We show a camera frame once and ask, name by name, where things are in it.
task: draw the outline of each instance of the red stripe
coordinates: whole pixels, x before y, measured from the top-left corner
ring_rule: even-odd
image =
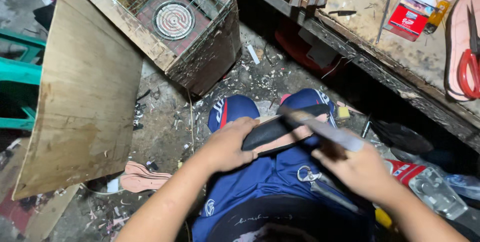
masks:
[[[220,122],[220,129],[227,123],[227,99],[225,99],[225,105],[223,106],[222,120]]]

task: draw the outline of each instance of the wire mesh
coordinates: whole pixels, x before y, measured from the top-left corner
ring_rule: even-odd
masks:
[[[116,0],[175,55],[188,58],[228,11],[221,0]]]

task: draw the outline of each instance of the green plastic stool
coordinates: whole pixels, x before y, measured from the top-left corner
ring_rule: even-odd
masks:
[[[26,51],[18,60],[0,57],[0,82],[12,81],[39,86],[42,66],[34,65],[32,61],[41,50],[45,49],[45,41],[35,37],[16,34],[5,29],[0,29],[0,40],[26,47]],[[18,93],[11,95],[12,91],[2,92],[10,94],[15,99],[15,102],[26,114],[26,118],[0,118],[0,128],[31,131],[35,122],[36,112],[26,104],[27,100],[19,97]]]

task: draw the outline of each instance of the black leather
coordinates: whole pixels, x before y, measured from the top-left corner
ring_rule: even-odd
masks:
[[[330,111],[330,107],[327,104],[316,104],[312,106],[307,106],[304,108],[300,108],[305,112],[308,112],[314,116],[320,116],[322,114],[327,114]],[[271,141],[278,139],[279,137],[288,134],[292,130],[298,128],[300,126],[299,123],[285,117],[279,116],[273,120],[264,122],[257,127],[255,127],[243,140],[242,150],[248,151],[252,150],[255,147],[259,147],[261,145],[265,145]],[[295,144],[291,144],[289,146],[277,147],[272,150],[264,151],[259,154],[259,156],[264,156],[281,149],[286,149],[289,147],[294,146]]]

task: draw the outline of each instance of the wooden workbench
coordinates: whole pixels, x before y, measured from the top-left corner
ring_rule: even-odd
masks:
[[[384,30],[375,45],[385,0],[328,0],[316,18],[305,18],[304,8],[291,8],[288,0],[265,0],[308,29],[340,54],[354,58],[373,78],[407,100],[461,141],[480,152],[480,101],[453,102],[444,89],[445,29],[421,34],[416,42]],[[390,10],[397,0],[391,0]],[[352,16],[329,16],[329,11],[355,10]]]

